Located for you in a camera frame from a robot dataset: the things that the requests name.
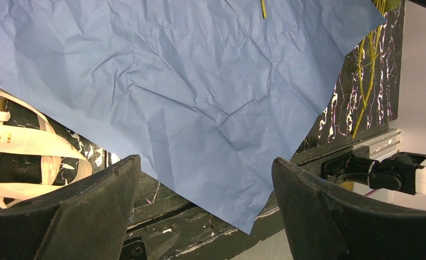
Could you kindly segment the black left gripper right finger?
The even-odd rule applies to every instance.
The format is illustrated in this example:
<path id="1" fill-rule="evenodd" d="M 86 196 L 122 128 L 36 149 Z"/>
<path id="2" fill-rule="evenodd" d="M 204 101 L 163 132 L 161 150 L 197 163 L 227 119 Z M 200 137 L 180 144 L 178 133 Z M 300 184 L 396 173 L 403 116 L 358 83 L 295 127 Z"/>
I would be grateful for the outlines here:
<path id="1" fill-rule="evenodd" d="M 359 195 L 282 158 L 272 179 L 294 259 L 426 259 L 426 211 Z"/>

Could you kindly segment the blue wrapping paper sheet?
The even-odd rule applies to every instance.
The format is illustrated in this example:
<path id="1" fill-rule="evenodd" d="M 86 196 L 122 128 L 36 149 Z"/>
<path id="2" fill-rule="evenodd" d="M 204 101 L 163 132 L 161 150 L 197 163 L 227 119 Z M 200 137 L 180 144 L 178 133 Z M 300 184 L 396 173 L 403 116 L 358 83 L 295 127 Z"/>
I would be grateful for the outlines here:
<path id="1" fill-rule="evenodd" d="M 250 233 L 371 1 L 0 1 L 0 87 Z"/>

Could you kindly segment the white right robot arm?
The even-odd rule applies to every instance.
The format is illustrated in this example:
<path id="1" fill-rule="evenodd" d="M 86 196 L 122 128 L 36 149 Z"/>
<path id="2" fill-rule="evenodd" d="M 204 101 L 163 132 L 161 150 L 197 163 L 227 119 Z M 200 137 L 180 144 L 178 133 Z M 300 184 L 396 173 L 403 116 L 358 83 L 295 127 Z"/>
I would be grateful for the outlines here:
<path id="1" fill-rule="evenodd" d="M 426 154 L 397 152 L 376 160 L 364 152 L 351 152 L 322 163 L 320 175 L 338 185 L 354 182 L 372 190 L 426 195 Z"/>

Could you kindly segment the brown pink fake flower bunch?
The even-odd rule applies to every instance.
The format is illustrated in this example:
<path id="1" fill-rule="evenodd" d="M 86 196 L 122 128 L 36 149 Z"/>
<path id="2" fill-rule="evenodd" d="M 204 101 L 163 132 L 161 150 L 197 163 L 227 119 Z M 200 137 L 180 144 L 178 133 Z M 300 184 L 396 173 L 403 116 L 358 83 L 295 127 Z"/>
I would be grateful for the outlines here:
<path id="1" fill-rule="evenodd" d="M 263 17 L 263 19 L 266 19 L 267 18 L 267 11 L 266 11 L 265 0 L 260 0 L 260 4 L 261 4 L 262 17 Z"/>

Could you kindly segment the yellow fake flower bunch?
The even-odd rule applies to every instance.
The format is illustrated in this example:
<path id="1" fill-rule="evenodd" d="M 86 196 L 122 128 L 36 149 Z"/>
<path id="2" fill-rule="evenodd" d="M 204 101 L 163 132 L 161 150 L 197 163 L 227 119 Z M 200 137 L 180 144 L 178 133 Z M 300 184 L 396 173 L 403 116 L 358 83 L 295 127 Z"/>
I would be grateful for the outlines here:
<path id="1" fill-rule="evenodd" d="M 398 118 L 403 54 L 404 1 L 373 1 L 385 23 L 358 44 L 354 70 L 359 94 L 358 117 L 352 137 Z"/>

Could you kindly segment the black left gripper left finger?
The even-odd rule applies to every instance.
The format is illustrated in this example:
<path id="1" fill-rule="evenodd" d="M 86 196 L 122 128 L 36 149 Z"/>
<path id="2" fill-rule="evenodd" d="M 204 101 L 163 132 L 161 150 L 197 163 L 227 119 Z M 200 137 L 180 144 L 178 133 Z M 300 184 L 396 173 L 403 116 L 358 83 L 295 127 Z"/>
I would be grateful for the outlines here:
<path id="1" fill-rule="evenodd" d="M 133 210 L 140 156 L 0 209 L 0 259 L 118 259 Z"/>

